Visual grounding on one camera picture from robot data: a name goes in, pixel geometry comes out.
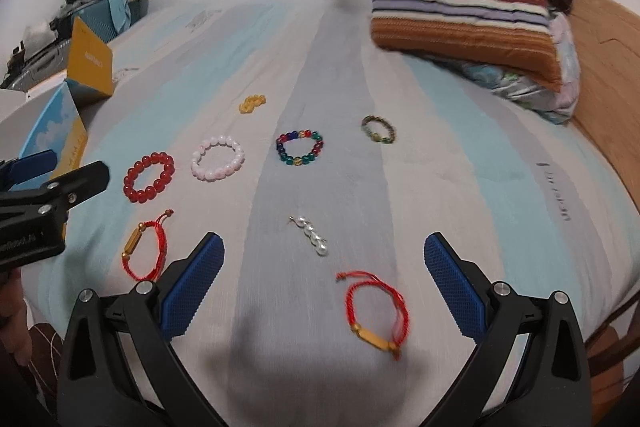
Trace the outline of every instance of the beaded bracelet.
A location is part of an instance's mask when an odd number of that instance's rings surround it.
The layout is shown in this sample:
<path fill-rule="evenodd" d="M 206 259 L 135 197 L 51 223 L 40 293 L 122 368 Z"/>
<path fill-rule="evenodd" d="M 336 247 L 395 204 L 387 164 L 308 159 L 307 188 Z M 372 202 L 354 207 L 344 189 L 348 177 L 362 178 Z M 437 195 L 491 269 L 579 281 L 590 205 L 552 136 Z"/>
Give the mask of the beaded bracelet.
<path fill-rule="evenodd" d="M 378 122 L 384 125 L 386 129 L 389 131 L 388 138 L 380 136 L 379 133 L 372 132 L 369 128 L 370 122 Z M 393 143 L 396 141 L 396 130 L 384 118 L 380 118 L 379 116 L 373 116 L 373 115 L 366 116 L 362 120 L 362 123 L 360 124 L 360 126 L 362 127 L 362 130 L 365 132 L 365 134 L 374 142 Z"/>
<path fill-rule="evenodd" d="M 351 327 L 351 331 L 356 334 L 356 336 L 371 346 L 377 347 L 382 351 L 389 351 L 393 355 L 395 360 L 400 360 L 400 348 L 402 343 L 406 340 L 407 335 L 409 334 L 409 311 L 406 309 L 406 304 L 404 303 L 404 298 L 398 290 L 389 286 L 387 283 L 380 280 L 378 277 L 369 272 L 364 271 L 353 271 L 353 272 L 340 272 L 335 278 L 337 281 L 345 280 L 347 277 L 357 277 L 361 279 L 365 279 L 364 281 L 359 281 L 353 283 L 349 286 L 347 293 L 344 297 L 344 305 L 347 311 L 347 322 Z M 396 317 L 396 323 L 394 324 L 392 333 L 391 333 L 391 341 L 386 341 L 381 337 L 377 336 L 372 331 L 363 328 L 356 320 L 356 313 L 353 306 L 353 294 L 358 288 L 362 288 L 363 286 L 377 286 L 382 291 L 387 293 L 394 301 L 394 306 L 398 311 Z"/>
<path fill-rule="evenodd" d="M 287 155 L 287 151 L 284 149 L 284 143 L 298 138 L 312 138 L 316 140 L 316 144 L 309 154 L 293 158 L 293 156 Z M 311 132 L 308 129 L 306 131 L 292 131 L 287 134 L 281 134 L 276 140 L 276 150 L 280 155 L 280 159 L 287 165 L 307 165 L 309 162 L 315 161 L 316 157 L 320 154 L 322 147 L 324 147 L 322 136 L 320 136 L 319 133 L 315 131 Z"/>
<path fill-rule="evenodd" d="M 138 175 L 147 167 L 158 163 L 164 165 L 164 169 L 160 173 L 160 177 L 154 181 L 153 186 L 149 185 L 145 190 L 135 190 L 133 183 Z M 135 162 L 133 167 L 127 171 L 127 175 L 124 176 L 124 188 L 122 191 L 131 203 L 145 203 L 146 200 L 152 200 L 158 195 L 158 192 L 164 190 L 171 182 L 171 176 L 173 176 L 174 172 L 174 159 L 166 152 L 153 152 L 149 156 L 142 156 L 142 160 Z"/>
<path fill-rule="evenodd" d="M 204 153 L 206 153 L 212 147 L 218 145 L 231 147 L 236 152 L 236 157 L 224 167 L 218 167 L 217 169 L 205 169 L 200 167 L 200 160 Z M 230 176 L 234 172 L 238 171 L 242 163 L 244 162 L 244 151 L 240 144 L 230 136 L 220 136 L 207 138 L 198 145 L 198 150 L 191 155 L 191 174 L 193 174 L 200 181 L 212 182 L 214 180 L 223 180 L 227 176 Z"/>

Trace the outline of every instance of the string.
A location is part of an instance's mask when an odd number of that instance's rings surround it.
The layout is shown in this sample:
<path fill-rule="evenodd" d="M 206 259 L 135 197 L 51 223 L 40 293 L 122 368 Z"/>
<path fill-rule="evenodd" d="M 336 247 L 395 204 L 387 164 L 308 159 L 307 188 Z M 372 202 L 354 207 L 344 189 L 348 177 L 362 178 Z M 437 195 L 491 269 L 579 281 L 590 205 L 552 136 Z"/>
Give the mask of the string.
<path fill-rule="evenodd" d="M 164 262 L 166 260 L 166 248 L 167 248 L 166 234 L 164 233 L 162 222 L 167 217 L 171 216 L 173 213 L 174 211 L 172 211 L 169 208 L 168 210 L 164 211 L 164 213 L 162 213 L 161 216 L 159 216 L 158 219 L 156 219 L 155 221 L 145 221 L 143 223 L 145 228 L 153 227 L 153 229 L 156 230 L 156 235 L 158 236 L 158 257 L 156 258 L 156 265 L 154 266 L 153 270 L 151 270 L 144 277 L 139 277 L 133 272 L 132 269 L 130 269 L 129 257 L 122 258 L 122 267 L 124 268 L 124 271 L 127 272 L 129 276 L 135 281 L 137 282 L 155 281 L 158 277 L 160 277 L 160 274 L 162 273 L 162 268 L 164 268 Z"/>

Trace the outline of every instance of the striped blanket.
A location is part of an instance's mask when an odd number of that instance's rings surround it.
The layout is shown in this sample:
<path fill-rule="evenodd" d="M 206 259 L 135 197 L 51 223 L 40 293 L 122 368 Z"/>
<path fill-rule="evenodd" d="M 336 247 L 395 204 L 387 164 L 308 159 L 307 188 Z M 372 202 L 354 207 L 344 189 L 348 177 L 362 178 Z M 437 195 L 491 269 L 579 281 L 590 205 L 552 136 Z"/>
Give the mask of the striped blanket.
<path fill-rule="evenodd" d="M 104 160 L 113 182 L 72 210 L 66 251 L 24 271 L 37 313 L 64 333 L 81 289 L 129 291 L 120 252 L 131 230 L 172 208 L 168 262 L 208 231 L 225 243 L 220 275 L 173 346 L 229 425 L 418 425 L 474 348 L 424 267 L 435 231 L 523 295 L 566 291 L 590 334 L 638 279 L 640 217 L 620 180 L 571 125 L 380 50 L 369 22 L 279 2 L 207 2 L 152 14 L 114 41 L 115 94 L 83 115 L 84 162 Z M 267 103 L 240 114 L 251 94 Z M 394 144 L 367 138 L 368 114 L 395 126 Z M 306 128 L 323 135 L 321 155 L 284 165 L 274 139 Z M 198 181 L 191 153 L 221 134 L 242 144 L 246 161 L 224 181 Z M 303 140 L 289 147 L 308 150 Z M 212 164 L 231 158 L 220 149 Z M 121 178 L 161 150 L 175 158 L 173 181 L 154 200 L 130 203 Z M 157 174 L 141 178 L 147 171 Z M 290 215 L 314 222 L 329 256 L 316 255 Z M 145 273 L 157 252 L 154 234 L 143 235 L 130 266 Z M 412 325 L 399 362 L 351 333 L 335 274 L 352 269 L 403 293 Z M 363 289 L 355 304 L 363 325 L 388 336 L 388 296 Z M 152 399 L 135 362 L 133 370 Z"/>
<path fill-rule="evenodd" d="M 380 47 L 507 66 L 559 92 L 546 0 L 373 0 Z"/>

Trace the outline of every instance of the striped bed sheet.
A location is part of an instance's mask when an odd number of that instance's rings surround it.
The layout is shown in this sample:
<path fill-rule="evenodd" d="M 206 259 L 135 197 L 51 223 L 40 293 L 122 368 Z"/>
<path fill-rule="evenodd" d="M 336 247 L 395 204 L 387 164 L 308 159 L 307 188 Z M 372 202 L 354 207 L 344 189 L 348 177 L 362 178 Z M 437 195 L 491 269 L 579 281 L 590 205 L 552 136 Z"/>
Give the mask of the striped bed sheet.
<path fill-rule="evenodd" d="M 229 425 L 418 425 L 474 347 L 424 267 L 422 245 L 436 231 L 522 295 L 567 292 L 588 336 L 638 280 L 640 217 L 619 178 L 572 125 L 376 48 L 369 22 L 285 2 L 210 1 L 152 14 L 114 41 L 115 94 L 83 115 L 83 161 L 105 161 L 112 182 L 72 211 L 66 251 L 24 270 L 37 314 L 64 333 L 81 289 L 130 290 L 120 265 L 130 231 L 172 208 L 168 263 L 206 232 L 225 242 L 225 265 L 173 346 Z M 240 115 L 250 94 L 267 103 Z M 367 139 L 368 114 L 396 127 L 396 143 Z M 324 136 L 324 150 L 312 164 L 284 165 L 274 139 L 305 128 Z M 242 144 L 246 162 L 224 181 L 199 182 L 191 153 L 220 134 Z M 306 146 L 289 145 L 294 154 Z M 172 183 L 129 203 L 120 179 L 160 150 L 175 158 Z M 230 159 L 212 151 L 215 164 Z M 328 257 L 290 215 L 315 223 Z M 133 270 L 150 269 L 155 241 L 143 236 Z M 351 333 L 335 274 L 352 269 L 404 294 L 412 324 L 399 362 Z M 384 294 L 364 289 L 356 306 L 363 324 L 388 335 L 395 315 Z M 504 398 L 521 348 L 491 404 Z"/>

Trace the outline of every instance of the blue gripper pad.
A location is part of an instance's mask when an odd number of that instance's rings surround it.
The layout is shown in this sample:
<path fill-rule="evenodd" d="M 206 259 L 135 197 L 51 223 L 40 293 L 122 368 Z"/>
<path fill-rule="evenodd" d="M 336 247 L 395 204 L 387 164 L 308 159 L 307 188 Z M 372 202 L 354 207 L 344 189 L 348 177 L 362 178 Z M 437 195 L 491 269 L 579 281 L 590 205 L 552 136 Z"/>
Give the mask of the blue gripper pad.
<path fill-rule="evenodd" d="M 211 232 L 207 233 L 188 259 L 184 260 L 188 265 L 161 303 L 160 331 L 167 342 L 186 333 L 224 260 L 225 247 L 222 239 Z M 182 262 L 172 263 L 167 272 L 177 263 Z"/>
<path fill-rule="evenodd" d="M 460 333 L 479 344 L 486 333 L 486 309 L 458 264 L 459 261 L 460 258 L 441 234 L 433 233 L 427 237 L 424 243 L 424 263 L 460 328 Z"/>

